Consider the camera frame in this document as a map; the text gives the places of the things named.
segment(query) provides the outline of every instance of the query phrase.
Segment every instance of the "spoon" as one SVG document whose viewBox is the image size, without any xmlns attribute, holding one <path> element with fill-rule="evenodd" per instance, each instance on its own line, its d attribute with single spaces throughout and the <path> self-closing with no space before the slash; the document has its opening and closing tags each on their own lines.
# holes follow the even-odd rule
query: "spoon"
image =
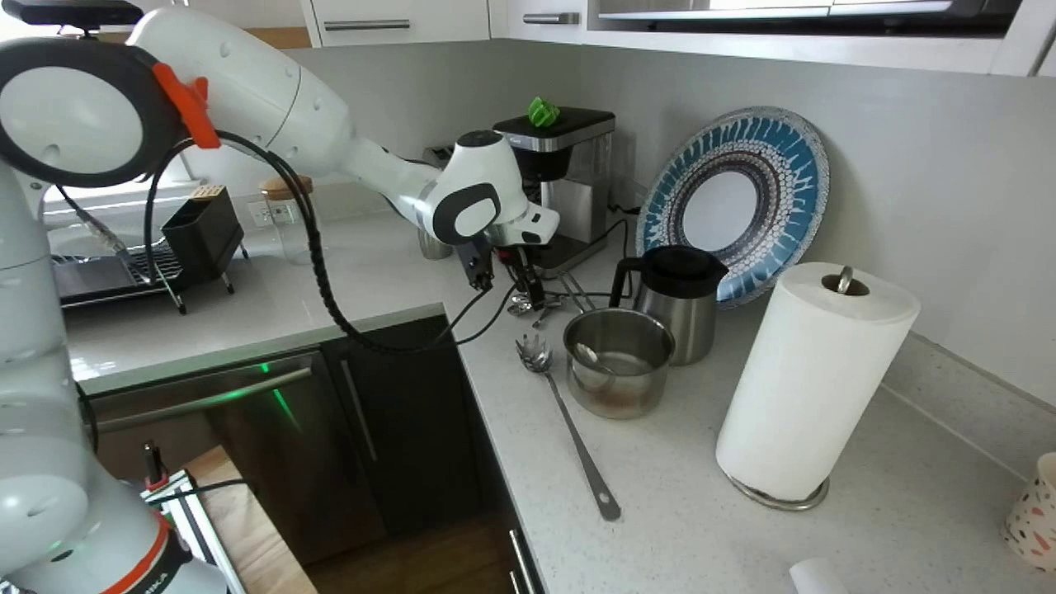
<svg viewBox="0 0 1056 594">
<path fill-rule="evenodd" d="M 558 409 L 564 416 L 564 426 L 570 431 L 575 451 L 580 456 L 580 464 L 585 464 L 585 476 L 591 483 L 591 493 L 593 493 L 600 519 L 607 519 L 607 520 L 621 519 L 621 502 L 613 499 L 613 493 L 607 487 L 603 476 L 596 473 L 596 464 L 593 464 L 593 458 L 591 458 L 580 431 L 575 430 L 575 421 L 569 416 L 569 407 L 564 407 L 564 398 L 558 392 L 558 383 L 552 377 L 552 350 L 542 341 L 528 341 L 528 337 L 520 337 L 515 344 L 518 344 L 518 355 L 520 355 L 525 368 L 531 368 L 531 373 L 537 373 L 537 377 L 544 377 L 552 383 L 552 392 L 553 392 Z"/>
</svg>

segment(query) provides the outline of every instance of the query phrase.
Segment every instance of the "floor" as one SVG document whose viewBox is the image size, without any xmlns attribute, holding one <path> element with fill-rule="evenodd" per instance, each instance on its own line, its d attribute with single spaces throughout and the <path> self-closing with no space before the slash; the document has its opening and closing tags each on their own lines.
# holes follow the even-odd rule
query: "floor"
<svg viewBox="0 0 1056 594">
<path fill-rule="evenodd" d="M 496 515 L 411 540 L 335 559 L 311 572 L 320 594 L 507 594 L 505 532 Z"/>
</svg>

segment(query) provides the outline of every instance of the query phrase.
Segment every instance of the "power cord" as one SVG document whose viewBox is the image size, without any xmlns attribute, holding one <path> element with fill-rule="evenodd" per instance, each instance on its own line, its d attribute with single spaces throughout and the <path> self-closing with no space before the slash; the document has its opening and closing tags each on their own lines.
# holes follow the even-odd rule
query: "power cord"
<svg viewBox="0 0 1056 594">
<path fill-rule="evenodd" d="M 453 329 L 462 323 L 462 317 L 488 294 L 488 290 L 478 290 L 456 317 L 445 329 L 439 329 L 437 337 L 429 341 L 415 341 L 415 344 L 397 344 L 397 341 L 373 341 L 368 334 L 360 334 L 341 311 L 335 296 L 334 296 L 334 283 L 331 283 L 331 275 L 328 275 L 328 253 L 323 253 L 323 239 L 320 239 L 320 223 L 318 223 L 318 211 L 311 206 L 311 190 L 302 188 L 301 175 L 294 170 L 294 166 L 287 166 L 280 155 L 233 134 L 233 132 L 218 132 L 225 142 L 252 152 L 254 157 L 262 157 L 264 166 L 269 166 L 280 180 L 289 188 L 294 194 L 294 206 L 301 211 L 301 220 L 302 220 L 302 235 L 308 235 L 308 252 L 311 252 L 311 267 L 313 267 L 313 278 L 318 278 L 318 290 L 320 290 L 320 301 L 331 312 L 331 319 L 342 329 L 342 337 L 349 337 L 353 344 L 364 344 L 364 345 L 376 345 L 376 350 L 431 350 L 431 345 L 445 345 L 441 341 L 453 337 Z M 147 194 L 146 194 L 146 213 L 143 213 L 143 241 L 146 241 L 146 260 L 147 260 L 147 269 L 152 269 L 152 282 L 156 282 L 156 252 L 152 252 L 152 232 L 156 232 L 156 199 L 158 199 L 158 180 L 160 180 L 160 170 L 169 167 L 169 162 L 175 155 L 182 155 L 185 148 L 192 148 L 189 139 L 182 139 L 158 166 L 156 166 L 156 175 L 152 175 L 152 185 L 147 185 Z"/>
<path fill-rule="evenodd" d="M 496 327 L 496 319 L 503 317 L 503 311 L 505 311 L 505 305 L 507 305 L 507 296 L 515 296 L 515 283 L 503 294 L 503 301 L 497 301 L 497 308 L 496 308 L 496 312 L 490 312 L 490 319 L 481 327 L 481 329 L 475 329 L 475 334 L 468 334 L 468 337 L 462 337 L 462 341 L 456 341 L 456 345 L 462 345 L 462 344 L 473 344 L 473 341 L 478 341 L 478 337 L 484 337 L 490 327 Z"/>
<path fill-rule="evenodd" d="M 75 398 L 78 398 L 78 412 L 89 421 L 91 451 L 100 456 L 100 416 L 97 416 L 97 407 L 91 407 L 89 392 L 78 383 L 71 383 L 71 390 L 75 390 Z"/>
<path fill-rule="evenodd" d="M 208 485 L 196 485 L 189 493 L 173 493 L 160 499 L 147 499 L 147 506 L 160 506 L 160 502 L 175 502 L 175 499 L 192 499 L 192 495 L 206 495 L 206 493 L 218 493 L 218 487 L 230 487 L 230 485 L 247 485 L 244 478 L 225 478 L 225 483 L 208 483 Z"/>
</svg>

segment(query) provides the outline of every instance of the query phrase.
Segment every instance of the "paper towel roll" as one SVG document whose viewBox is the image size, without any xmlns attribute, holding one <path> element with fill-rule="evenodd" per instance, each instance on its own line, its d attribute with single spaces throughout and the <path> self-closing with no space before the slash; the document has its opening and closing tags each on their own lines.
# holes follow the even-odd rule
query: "paper towel roll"
<svg viewBox="0 0 1056 594">
<path fill-rule="evenodd" d="M 719 431 L 719 469 L 770 499 L 805 502 L 827 478 L 919 311 L 861 269 L 838 294 L 838 275 L 779 278 Z"/>
</svg>

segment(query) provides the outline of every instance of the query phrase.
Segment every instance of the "handle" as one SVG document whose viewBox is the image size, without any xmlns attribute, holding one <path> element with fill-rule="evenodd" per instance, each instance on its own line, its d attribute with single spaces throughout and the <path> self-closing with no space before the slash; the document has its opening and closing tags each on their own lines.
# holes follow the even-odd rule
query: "handle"
<svg viewBox="0 0 1056 594">
<path fill-rule="evenodd" d="M 349 368 L 345 360 L 341 360 L 341 377 L 342 377 L 342 383 L 345 383 L 345 390 L 353 395 L 353 412 L 356 412 L 356 426 L 364 431 L 364 443 L 367 443 L 367 456 L 368 456 L 368 461 L 380 461 L 376 445 L 373 445 L 373 431 L 368 431 L 368 421 L 367 421 L 367 412 L 364 412 L 364 401 L 360 401 L 360 390 L 356 390 L 356 381 L 353 381 L 353 368 Z"/>
<path fill-rule="evenodd" d="M 349 33 L 349 30 L 410 30 L 410 21 L 323 21 L 328 33 Z"/>
<path fill-rule="evenodd" d="M 100 418 L 100 431 L 102 430 L 121 430 L 121 426 L 143 426 L 143 421 L 156 421 L 156 418 L 173 418 L 173 416 L 189 416 L 189 412 L 214 409 L 214 407 L 228 407 L 228 401 L 247 398 L 254 392 L 298 383 L 302 377 L 311 377 L 311 365 L 269 377 L 264 383 L 247 383 L 247 387 L 239 387 L 239 390 L 225 390 L 225 392 L 214 392 L 214 395 L 206 395 L 206 398 L 192 398 L 192 401 L 179 401 L 179 407 L 166 407 L 166 409 L 147 409 L 147 412 L 133 412 L 133 416 Z"/>
<path fill-rule="evenodd" d="M 536 594 L 531 586 L 531 576 L 528 576 L 528 560 L 525 560 L 525 551 L 520 551 L 520 539 L 515 527 L 505 532 L 507 543 L 515 547 L 515 560 L 518 568 L 507 572 L 511 575 L 511 584 L 515 584 L 515 594 L 520 590 L 518 584 L 525 584 L 525 594 Z"/>
<path fill-rule="evenodd" d="M 578 27 L 578 24 L 580 24 L 580 14 L 525 14 L 525 24 Z"/>
<path fill-rule="evenodd" d="M 643 258 L 625 258 L 621 264 L 618 264 L 618 278 L 613 278 L 613 290 L 607 294 L 607 308 L 618 308 L 621 305 L 621 294 L 625 294 L 625 278 L 631 275 L 631 269 L 643 269 Z"/>
<path fill-rule="evenodd" d="M 564 407 L 564 398 L 561 398 L 558 383 L 553 383 L 552 373 L 549 373 L 549 383 L 552 383 L 552 392 L 553 392 L 558 409 L 561 409 L 561 416 L 564 416 L 564 426 L 569 426 L 569 431 L 570 431 L 575 451 L 578 451 L 580 461 L 585 461 L 585 476 L 586 476 L 586 483 L 591 483 L 591 493 L 593 493 L 593 502 L 596 502 L 600 519 L 607 519 L 607 520 L 621 519 L 621 515 L 625 515 L 625 511 L 621 511 L 621 502 L 618 502 L 618 495 L 607 487 L 603 476 L 596 473 L 596 464 L 593 464 L 593 458 L 591 458 L 580 431 L 575 430 L 575 421 L 570 421 L 570 416 L 569 416 L 569 407 Z"/>
</svg>

